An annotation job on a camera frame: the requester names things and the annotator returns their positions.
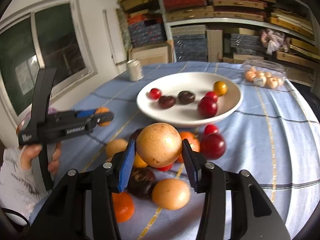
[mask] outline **tangerine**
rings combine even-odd
[[[134,204],[131,196],[126,193],[112,193],[113,209],[117,223],[128,221],[134,214]]]
[[[99,108],[97,108],[97,110],[94,112],[94,114],[102,114],[102,113],[107,113],[110,112],[110,109],[104,106],[101,106]],[[99,126],[108,126],[110,124],[110,122],[103,122],[103,123],[99,123]]]
[[[182,131],[179,133],[181,140],[187,139],[188,142],[190,143],[190,147],[194,152],[200,152],[200,142],[196,138],[196,135],[188,132],[188,131]],[[183,163],[183,158],[182,154],[179,155],[177,162]]]

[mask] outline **red cherry tomato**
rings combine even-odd
[[[159,170],[159,171],[168,171],[168,170],[170,170],[172,168],[172,166],[173,166],[173,163],[171,163],[168,166],[161,167],[161,168],[156,168],[156,169]]]
[[[203,137],[200,148],[206,157],[216,160],[226,151],[226,143],[220,134],[211,133]]]
[[[149,98],[152,100],[158,100],[161,97],[162,93],[158,88],[153,88],[149,92]]]
[[[204,118],[214,117],[217,113],[217,110],[217,104],[211,98],[204,97],[198,104],[198,112]]]
[[[208,135],[211,133],[219,133],[218,127],[216,127],[214,124],[208,124],[203,131],[204,135]]]
[[[214,91],[207,92],[204,97],[211,98],[215,103],[218,101],[218,95]]]

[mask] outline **table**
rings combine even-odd
[[[144,78],[138,82],[130,82],[128,74],[122,73],[74,106],[74,109],[106,106],[113,111],[115,119],[108,127],[96,127],[91,135],[62,143],[56,183],[71,168],[95,169],[106,160],[103,150],[106,143],[114,138],[128,139],[137,128],[155,122],[141,113],[136,104],[137,94],[149,82],[178,72],[217,73],[238,83],[244,99],[233,114],[217,123],[227,150],[214,163],[225,171],[249,170],[275,205],[293,238],[320,200],[320,126],[290,81],[285,82],[281,91],[246,85],[240,65],[228,63],[179,62],[149,65],[143,71]],[[202,133],[203,129],[187,130]],[[179,163],[168,172],[154,173],[157,180],[161,180],[177,177],[178,171],[182,171],[180,179],[188,182],[186,171],[181,170]],[[133,200],[136,210],[133,217],[119,224],[122,239],[196,239],[204,194],[192,192],[190,202],[178,211],[160,210],[151,201],[135,197]],[[31,222],[44,201],[35,207]],[[227,193],[225,239],[230,237],[230,228],[231,201]]]

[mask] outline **orange ball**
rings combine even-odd
[[[196,138],[196,135],[188,131],[182,131],[179,134],[180,134],[181,140],[184,140],[184,139],[188,140],[190,147],[194,152],[200,152],[200,142]],[[177,162],[183,163],[182,154],[179,155]]]
[[[134,204],[130,195],[126,192],[112,193],[112,201],[117,223],[128,221],[134,214]]]
[[[228,87],[223,81],[217,81],[213,85],[213,91],[217,93],[218,97],[225,95],[228,91]]]
[[[110,112],[110,109],[104,106],[101,106],[99,108],[97,108],[97,110],[95,111],[94,114],[102,114],[102,113],[107,113]],[[108,126],[110,124],[110,122],[103,122],[103,123],[99,123],[99,126]]]

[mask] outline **plastic bag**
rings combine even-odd
[[[241,68],[244,70],[244,82],[258,87],[279,89],[286,79],[284,67],[267,60],[248,59]]]

